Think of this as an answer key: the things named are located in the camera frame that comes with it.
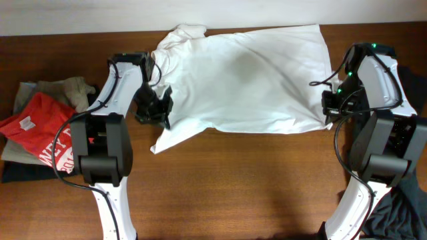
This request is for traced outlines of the white printed t-shirt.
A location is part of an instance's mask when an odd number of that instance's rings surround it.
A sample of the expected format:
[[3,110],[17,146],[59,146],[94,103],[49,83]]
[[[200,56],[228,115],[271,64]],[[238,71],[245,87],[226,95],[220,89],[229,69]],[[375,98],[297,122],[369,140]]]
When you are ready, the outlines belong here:
[[329,129],[322,112],[332,73],[318,25],[207,36],[180,25],[158,44],[155,91],[172,90],[170,128],[152,146],[158,154],[205,129],[296,134]]

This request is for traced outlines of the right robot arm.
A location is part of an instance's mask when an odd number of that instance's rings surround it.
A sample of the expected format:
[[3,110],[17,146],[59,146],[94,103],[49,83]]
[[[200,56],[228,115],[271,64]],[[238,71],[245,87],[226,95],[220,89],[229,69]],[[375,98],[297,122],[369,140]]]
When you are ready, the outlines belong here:
[[407,99],[393,47],[355,43],[339,70],[346,78],[322,93],[327,123],[338,123],[334,151],[350,175],[333,215],[317,239],[359,239],[382,198],[411,176],[426,144],[426,119]]

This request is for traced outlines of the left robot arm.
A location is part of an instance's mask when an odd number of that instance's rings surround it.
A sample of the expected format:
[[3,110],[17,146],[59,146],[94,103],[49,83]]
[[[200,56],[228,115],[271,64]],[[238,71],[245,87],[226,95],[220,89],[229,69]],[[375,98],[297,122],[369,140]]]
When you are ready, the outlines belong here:
[[150,79],[157,64],[148,52],[118,53],[109,61],[109,77],[95,102],[71,120],[75,170],[96,200],[104,239],[137,239],[127,197],[133,149],[126,125],[132,104],[141,124],[170,128],[171,87],[154,91]]

